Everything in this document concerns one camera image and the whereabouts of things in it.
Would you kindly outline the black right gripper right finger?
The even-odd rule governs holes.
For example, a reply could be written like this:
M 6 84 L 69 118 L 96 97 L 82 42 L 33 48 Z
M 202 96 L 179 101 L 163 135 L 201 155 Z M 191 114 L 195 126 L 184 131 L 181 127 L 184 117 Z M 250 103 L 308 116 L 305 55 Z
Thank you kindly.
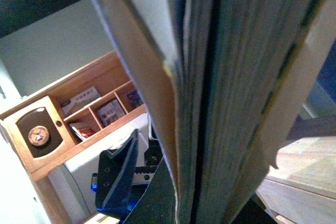
M 175 190 L 165 160 L 124 223 L 175 223 Z

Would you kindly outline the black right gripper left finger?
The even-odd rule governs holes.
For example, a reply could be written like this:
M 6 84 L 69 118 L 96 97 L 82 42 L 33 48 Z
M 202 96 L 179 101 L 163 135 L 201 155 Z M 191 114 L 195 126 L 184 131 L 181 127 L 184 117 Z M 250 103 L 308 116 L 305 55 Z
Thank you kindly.
M 116 150 L 99 155 L 95 205 L 98 211 L 126 213 L 139 150 L 139 130 Z

